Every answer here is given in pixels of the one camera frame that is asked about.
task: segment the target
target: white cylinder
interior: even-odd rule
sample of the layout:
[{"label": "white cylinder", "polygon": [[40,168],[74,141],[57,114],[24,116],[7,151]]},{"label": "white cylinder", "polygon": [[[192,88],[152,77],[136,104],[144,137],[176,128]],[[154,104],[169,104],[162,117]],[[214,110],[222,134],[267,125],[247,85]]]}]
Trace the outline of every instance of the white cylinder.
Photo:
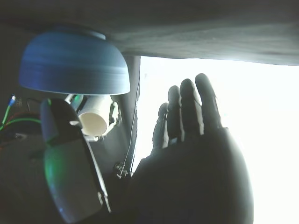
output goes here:
[{"label": "white cylinder", "polygon": [[83,134],[101,136],[109,126],[112,99],[109,95],[90,96],[78,116]]}]

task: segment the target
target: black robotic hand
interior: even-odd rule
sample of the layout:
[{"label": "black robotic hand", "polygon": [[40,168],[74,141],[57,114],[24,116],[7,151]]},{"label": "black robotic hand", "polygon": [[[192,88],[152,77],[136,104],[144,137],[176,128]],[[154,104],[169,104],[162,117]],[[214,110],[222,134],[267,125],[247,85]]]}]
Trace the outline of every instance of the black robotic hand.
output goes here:
[{"label": "black robotic hand", "polygon": [[151,156],[132,177],[125,207],[137,223],[252,224],[253,196],[243,156],[221,126],[208,78],[169,90]]}]

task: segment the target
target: bright white light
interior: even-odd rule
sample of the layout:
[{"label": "bright white light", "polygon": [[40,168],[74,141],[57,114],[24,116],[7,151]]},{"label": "bright white light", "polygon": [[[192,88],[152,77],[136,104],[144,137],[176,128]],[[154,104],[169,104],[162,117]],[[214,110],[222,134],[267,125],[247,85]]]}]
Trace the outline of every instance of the bright white light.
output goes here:
[{"label": "bright white light", "polygon": [[299,67],[201,59],[142,57],[133,169],[150,155],[168,89],[205,73],[222,123],[240,143],[255,199],[255,224],[298,224]]}]

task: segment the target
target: blue connector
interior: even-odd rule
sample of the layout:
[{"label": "blue connector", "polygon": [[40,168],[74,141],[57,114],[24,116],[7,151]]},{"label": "blue connector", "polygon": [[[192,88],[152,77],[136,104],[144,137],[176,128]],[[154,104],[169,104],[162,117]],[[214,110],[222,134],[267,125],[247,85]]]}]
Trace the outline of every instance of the blue connector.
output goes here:
[{"label": "blue connector", "polygon": [[10,101],[9,101],[9,106],[13,106],[14,105],[14,103],[15,103],[15,95],[13,95],[12,97],[11,97],[11,99],[10,99]]}]

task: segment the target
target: green wire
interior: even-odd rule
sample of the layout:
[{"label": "green wire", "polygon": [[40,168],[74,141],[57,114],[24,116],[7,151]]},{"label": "green wire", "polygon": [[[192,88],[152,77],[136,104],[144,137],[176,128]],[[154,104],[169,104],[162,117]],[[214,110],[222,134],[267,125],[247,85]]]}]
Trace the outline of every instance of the green wire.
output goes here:
[{"label": "green wire", "polygon": [[2,125],[5,124],[5,121],[6,121],[6,119],[7,119],[7,116],[8,116],[8,113],[9,113],[10,108],[11,108],[11,106],[8,106],[7,109],[6,109],[4,118],[3,118],[3,120],[2,120]]},{"label": "green wire", "polygon": [[19,119],[14,119],[12,121],[9,121],[6,125],[10,125],[16,122],[20,122],[20,121],[32,121],[32,122],[36,122],[38,124],[41,124],[41,121],[38,119],[34,119],[34,118],[19,118]]}]

